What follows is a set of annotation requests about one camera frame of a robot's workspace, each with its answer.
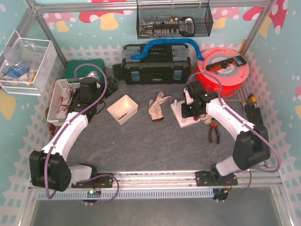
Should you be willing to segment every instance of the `work surface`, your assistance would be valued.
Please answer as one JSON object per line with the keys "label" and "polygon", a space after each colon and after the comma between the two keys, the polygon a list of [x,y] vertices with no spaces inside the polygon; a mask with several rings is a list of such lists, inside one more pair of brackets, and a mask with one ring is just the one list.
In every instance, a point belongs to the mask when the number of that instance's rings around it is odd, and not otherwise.
{"label": "work surface", "polygon": [[[205,170],[233,152],[234,139],[219,125],[220,144],[207,138],[209,126],[202,121],[180,128],[170,105],[175,99],[184,100],[184,84],[126,85],[105,100],[106,107],[95,115],[71,148],[67,163],[87,163],[98,171],[133,170]],[[163,91],[172,96],[162,107],[164,120],[153,122],[148,113],[149,100]],[[138,113],[125,124],[119,125],[107,108],[123,97],[130,96],[138,104]],[[240,115],[240,102],[228,101]]]}

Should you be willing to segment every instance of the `blue tube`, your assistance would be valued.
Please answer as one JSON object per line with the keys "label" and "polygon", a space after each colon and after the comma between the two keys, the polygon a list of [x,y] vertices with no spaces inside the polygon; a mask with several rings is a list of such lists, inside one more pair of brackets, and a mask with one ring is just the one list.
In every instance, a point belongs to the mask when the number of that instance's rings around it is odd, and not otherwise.
{"label": "blue tube", "polygon": [[201,51],[199,50],[198,44],[194,40],[188,39],[188,38],[182,38],[182,39],[155,39],[153,41],[150,41],[149,43],[147,43],[144,46],[142,53],[132,55],[131,60],[141,60],[141,59],[145,58],[147,53],[149,52],[150,48],[155,46],[155,45],[184,44],[184,43],[191,44],[194,47],[194,49],[196,50],[196,54],[197,54],[198,59],[201,60],[201,61],[204,61],[204,58],[201,54]]}

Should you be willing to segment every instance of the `pliers handle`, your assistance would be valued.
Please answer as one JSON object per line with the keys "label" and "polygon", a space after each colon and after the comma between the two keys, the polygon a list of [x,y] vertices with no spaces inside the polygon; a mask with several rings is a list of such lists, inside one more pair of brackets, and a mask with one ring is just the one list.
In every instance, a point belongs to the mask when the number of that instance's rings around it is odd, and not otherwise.
{"label": "pliers handle", "polygon": [[218,127],[218,124],[217,124],[217,123],[214,123],[214,122],[211,122],[211,123],[210,123],[209,133],[208,133],[208,140],[209,140],[210,143],[212,143],[212,130],[213,130],[213,128],[214,128],[215,133],[216,133],[216,143],[217,143],[217,144],[220,143],[221,136],[220,136],[220,133],[219,133],[217,127]]}

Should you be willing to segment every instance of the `robotic arm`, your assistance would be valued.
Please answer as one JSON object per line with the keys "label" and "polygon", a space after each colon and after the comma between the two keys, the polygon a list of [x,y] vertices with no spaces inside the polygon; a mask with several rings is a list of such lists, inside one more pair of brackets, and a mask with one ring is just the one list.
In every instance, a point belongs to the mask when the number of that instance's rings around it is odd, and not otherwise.
{"label": "robotic arm", "polygon": [[[103,99],[107,98],[118,89],[118,85],[111,77],[109,77],[107,81],[108,88]],[[33,151],[29,157],[32,184],[34,186],[45,187],[45,159],[50,148],[54,146],[54,143],[55,147],[50,155],[48,163],[49,189],[62,192],[67,189],[70,183],[91,178],[92,168],[90,166],[77,165],[68,167],[66,160],[75,140],[96,114],[97,105],[94,105],[89,110],[76,117],[72,123],[70,123],[70,120],[97,100],[102,94],[103,89],[103,83],[100,83],[96,77],[88,76],[80,80],[79,88],[76,89],[74,93],[65,123],[53,139],[40,152]]]}
{"label": "robotic arm", "polygon": [[[218,94],[215,91],[206,92],[199,81],[189,83],[184,89],[184,96],[186,103],[181,106],[183,117],[199,117],[209,114],[218,120],[235,140],[233,154],[211,167],[210,173],[214,181],[230,173],[247,170],[270,158],[269,147],[244,126],[247,124],[266,140],[269,140],[268,131],[263,125],[255,126],[246,121],[229,108],[223,99],[223,105],[221,105]],[[232,114],[226,111],[225,107],[230,109]],[[241,119],[244,124],[241,124],[237,118]]]}

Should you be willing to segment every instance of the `beige plastic box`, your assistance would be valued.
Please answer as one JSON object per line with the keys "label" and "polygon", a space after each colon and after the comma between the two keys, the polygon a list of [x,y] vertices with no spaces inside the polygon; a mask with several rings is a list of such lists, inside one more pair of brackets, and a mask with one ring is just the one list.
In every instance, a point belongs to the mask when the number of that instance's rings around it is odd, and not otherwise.
{"label": "beige plastic box", "polygon": [[108,107],[107,110],[112,117],[122,125],[138,112],[138,104],[128,95],[124,95],[121,99]]}

